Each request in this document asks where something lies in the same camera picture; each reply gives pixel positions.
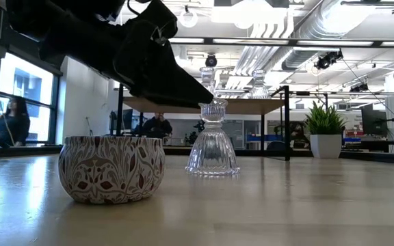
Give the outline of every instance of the potted plant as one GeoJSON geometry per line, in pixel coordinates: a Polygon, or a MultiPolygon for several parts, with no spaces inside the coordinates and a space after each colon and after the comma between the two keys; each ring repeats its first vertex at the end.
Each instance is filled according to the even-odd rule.
{"type": "Polygon", "coordinates": [[[337,159],[341,151],[341,133],[345,122],[334,107],[327,110],[314,102],[311,114],[306,116],[311,134],[311,151],[315,158],[337,159]]]}

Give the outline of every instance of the patterned bowl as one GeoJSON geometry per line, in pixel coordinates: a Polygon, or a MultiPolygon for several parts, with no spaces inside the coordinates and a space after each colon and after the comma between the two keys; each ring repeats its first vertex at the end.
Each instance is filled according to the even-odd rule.
{"type": "Polygon", "coordinates": [[[151,196],[165,171],[161,139],[67,137],[59,177],[76,202],[121,204],[151,196]]]}

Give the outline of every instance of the robotic arm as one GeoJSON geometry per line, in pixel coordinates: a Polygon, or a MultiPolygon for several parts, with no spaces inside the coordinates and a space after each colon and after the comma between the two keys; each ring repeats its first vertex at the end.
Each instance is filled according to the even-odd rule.
{"type": "Polygon", "coordinates": [[[157,104],[210,103],[212,94],[174,59],[168,39],[177,33],[176,16],[152,0],[124,25],[108,24],[125,1],[6,0],[6,8],[13,30],[40,43],[44,61],[68,55],[157,104]]]}

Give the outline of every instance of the white planter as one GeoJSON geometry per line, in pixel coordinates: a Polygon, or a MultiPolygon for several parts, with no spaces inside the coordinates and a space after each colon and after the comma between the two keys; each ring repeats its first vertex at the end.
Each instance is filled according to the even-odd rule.
{"type": "Polygon", "coordinates": [[[311,151],[315,158],[339,158],[341,152],[341,135],[311,135],[311,151]]]}

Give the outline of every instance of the dark hair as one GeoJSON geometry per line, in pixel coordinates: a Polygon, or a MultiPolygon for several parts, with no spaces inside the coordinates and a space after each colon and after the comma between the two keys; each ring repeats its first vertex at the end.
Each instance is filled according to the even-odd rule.
{"type": "MultiPolygon", "coordinates": [[[[25,102],[24,98],[21,98],[20,96],[13,96],[10,100],[15,100],[16,101],[16,115],[15,117],[19,116],[27,116],[28,117],[28,110],[27,110],[27,102],[25,102]]],[[[7,110],[5,111],[5,115],[9,115],[11,110],[8,108],[7,105],[7,110]]]]}

